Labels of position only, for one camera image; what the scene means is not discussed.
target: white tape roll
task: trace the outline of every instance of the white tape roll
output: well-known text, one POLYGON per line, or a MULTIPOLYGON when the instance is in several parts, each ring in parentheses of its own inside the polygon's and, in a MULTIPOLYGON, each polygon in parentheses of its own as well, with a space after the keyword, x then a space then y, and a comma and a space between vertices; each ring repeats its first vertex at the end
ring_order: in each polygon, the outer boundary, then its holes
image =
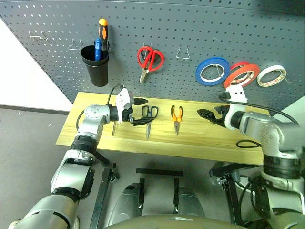
POLYGON ((273 86, 273 85, 276 85, 278 84, 279 82, 281 82, 287 75, 287 71, 285 70, 285 68, 281 65, 273 65, 273 66, 270 66, 268 68, 265 68, 264 70, 262 70, 258 76, 257 76, 257 82, 258 82, 258 85, 260 85, 261 87, 270 87, 270 86, 273 86), (281 74, 274 80, 272 81, 269 81, 269 82, 261 82, 262 78, 270 73, 270 72, 273 72, 273 71, 279 71, 281 74))

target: tape roll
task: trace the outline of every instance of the tape roll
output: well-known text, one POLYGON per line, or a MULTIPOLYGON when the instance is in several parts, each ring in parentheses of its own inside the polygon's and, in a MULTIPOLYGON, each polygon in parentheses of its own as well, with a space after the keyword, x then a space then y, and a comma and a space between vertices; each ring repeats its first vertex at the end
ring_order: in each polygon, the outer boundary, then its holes
POLYGON ((245 65, 244 67, 241 67, 240 69, 237 69, 231 75, 229 75, 228 78, 225 80, 224 88, 231 86, 233 80, 235 80, 238 76, 244 73, 249 73, 249 76, 244 81, 236 85, 241 85, 245 87, 246 85, 251 83, 259 74, 259 66, 257 64, 251 63, 245 65))
POLYGON ((223 58, 213 57, 213 58, 203 61, 197 67, 195 75, 196 75, 196 80, 199 83, 201 83, 203 85, 212 86, 212 85, 222 83, 228 77, 229 73, 230 73, 229 63, 223 58), (222 74, 220 74, 220 76, 217 77, 216 79, 212 79, 212 80, 204 78, 202 76, 202 72, 209 66, 220 66, 223 70, 222 74))
POLYGON ((258 76, 257 76, 257 82, 258 82, 258 85, 260 85, 261 87, 270 87, 270 86, 273 86, 273 85, 276 85, 278 84, 279 82, 281 82, 287 75, 287 71, 286 69, 281 66, 281 65, 273 65, 273 66, 270 66, 268 68, 265 68, 264 70, 262 70, 258 76), (273 71, 279 71, 281 74, 275 78, 274 80, 271 80, 269 82, 262 82, 262 78, 270 73, 270 72, 273 72, 273 71))
MULTIPOLYGON (((250 63, 247 62, 247 61, 237 62, 237 63, 231 65, 230 71, 234 70, 234 69, 237 68, 237 67, 244 67, 245 65, 248 65, 248 64, 250 64, 250 63)), ((244 80, 245 80, 247 77, 249 77, 249 76, 250 76, 250 75, 247 74, 247 75, 245 75, 244 77, 242 77, 242 78, 240 78, 240 79, 233 80, 232 83, 234 83, 234 84, 240 83, 240 82, 244 81, 244 80)))

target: red scissors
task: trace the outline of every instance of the red scissors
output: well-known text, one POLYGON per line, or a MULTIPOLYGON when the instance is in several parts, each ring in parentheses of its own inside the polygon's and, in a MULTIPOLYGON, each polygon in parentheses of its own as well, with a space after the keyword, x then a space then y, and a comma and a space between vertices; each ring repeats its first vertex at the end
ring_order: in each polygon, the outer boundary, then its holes
POLYGON ((157 69, 161 68, 161 66, 163 65, 163 62, 164 62, 164 56, 163 56, 162 52, 160 52, 157 49, 153 49, 152 47, 149 47, 149 46, 142 46, 138 50, 138 62, 142 68, 142 74, 140 77, 140 83, 142 83, 148 72, 153 72, 153 71, 156 71, 157 69), (148 53, 147 56, 145 57, 145 59, 143 60, 143 62, 141 62, 142 51, 145 51, 146 53, 148 53), (157 67, 153 68, 153 65, 155 64, 155 60, 156 60, 156 55, 160 56, 161 61, 157 67))

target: blue tape roll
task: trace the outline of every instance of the blue tape roll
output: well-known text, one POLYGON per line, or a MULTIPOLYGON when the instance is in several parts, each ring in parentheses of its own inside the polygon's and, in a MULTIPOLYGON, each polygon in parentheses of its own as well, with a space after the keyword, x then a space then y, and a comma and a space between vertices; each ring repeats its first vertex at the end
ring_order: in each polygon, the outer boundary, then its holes
POLYGON ((203 85, 208 85, 208 86, 222 83, 229 76, 229 74, 230 74, 229 63, 225 59, 220 58, 220 57, 213 57, 213 58, 203 61, 197 67, 196 72, 195 72, 196 80, 199 83, 201 83, 203 85), (218 64, 218 65, 222 66, 223 71, 224 71, 222 77, 217 77, 216 79, 212 79, 212 80, 204 79, 203 77, 201 77, 201 72, 203 71, 203 69, 205 69, 207 66, 209 66, 211 64, 218 64))

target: scissors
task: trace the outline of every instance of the scissors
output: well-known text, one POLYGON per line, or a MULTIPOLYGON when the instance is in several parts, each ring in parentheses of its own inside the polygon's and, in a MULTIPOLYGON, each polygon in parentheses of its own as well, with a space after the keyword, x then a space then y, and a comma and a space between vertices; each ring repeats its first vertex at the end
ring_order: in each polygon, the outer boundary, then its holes
MULTIPOLYGON (((149 106, 142 107, 143 117, 156 118, 158 113, 159 113, 159 108, 157 106, 151 106, 151 109, 149 109, 149 106)), ((152 122, 149 122, 148 124, 146 124, 146 139, 148 139, 148 137, 149 137, 149 133, 151 131, 151 124, 152 124, 152 122)))
POLYGON ((153 72, 153 71, 156 71, 157 69, 161 68, 161 66, 163 65, 163 62, 164 62, 164 56, 163 56, 162 52, 160 52, 157 49, 153 49, 152 47, 149 47, 149 46, 142 46, 138 50, 138 62, 142 68, 142 74, 140 77, 140 83, 142 83, 148 72, 153 72), (145 57, 145 59, 143 58, 144 59, 143 62, 141 61, 142 51, 145 51, 145 53, 147 53, 147 56, 145 57), (153 68, 153 65, 155 64, 158 57, 161 58, 161 61, 156 67, 153 68))

